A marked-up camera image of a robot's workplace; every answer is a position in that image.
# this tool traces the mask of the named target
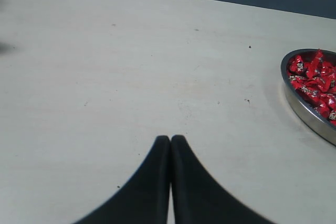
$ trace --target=white table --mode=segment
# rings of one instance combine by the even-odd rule
[[[211,0],[0,0],[0,43],[0,223],[83,217],[159,134],[186,135],[275,222],[336,222],[336,149],[293,113],[279,70],[295,49],[336,51],[336,20]]]

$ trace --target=metal tray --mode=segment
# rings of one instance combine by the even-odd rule
[[[336,145],[336,127],[316,112],[303,98],[294,90],[287,76],[288,61],[295,55],[301,55],[305,60],[311,60],[313,52],[317,49],[300,49],[287,54],[281,62],[281,74],[285,82],[286,98],[295,111],[295,113],[308,125],[313,131],[322,136],[330,143]],[[323,50],[324,59],[336,65],[336,53]]]

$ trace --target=bowl rim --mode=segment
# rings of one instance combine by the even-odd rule
[[[287,64],[288,61],[294,57],[295,55],[299,55],[302,53],[306,53],[306,52],[316,52],[318,49],[315,48],[308,48],[308,49],[298,49],[295,51],[292,51],[288,54],[286,54],[286,56],[282,59],[281,61],[281,75],[282,78],[285,82],[285,84],[287,85],[287,87],[289,87],[289,89],[292,91],[292,93],[294,94],[294,96],[300,101],[300,103],[307,109],[309,110],[309,112],[311,114],[313,114],[313,116],[315,116],[318,120],[320,120],[323,123],[326,123],[329,127],[331,127],[333,130],[336,130],[336,126],[331,124],[327,119],[325,119],[324,117],[322,117],[320,115],[320,113],[318,113],[317,111],[315,111],[312,107],[309,106],[309,104],[301,97],[299,96],[299,94],[295,91],[294,87],[292,86],[292,84],[289,81],[289,78],[287,76]],[[321,51],[323,53],[329,54],[329,55],[334,55],[336,57],[336,52],[333,51],[327,51],[327,50],[322,50]]]

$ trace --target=stainless steel bowl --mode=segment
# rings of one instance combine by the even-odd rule
[[[295,113],[313,131],[322,136],[330,143],[336,145],[336,127],[316,112],[307,102],[299,96],[291,85],[287,76],[287,65],[289,60],[295,55],[301,55],[304,60],[312,60],[317,49],[300,49],[287,54],[281,62],[281,74],[285,82],[286,98]],[[323,50],[324,59],[336,65],[336,53]]]

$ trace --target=table surface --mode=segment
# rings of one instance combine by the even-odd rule
[[[335,223],[336,149],[280,75],[335,39],[336,20],[211,0],[0,0],[0,223],[74,222],[161,134],[267,218]]]

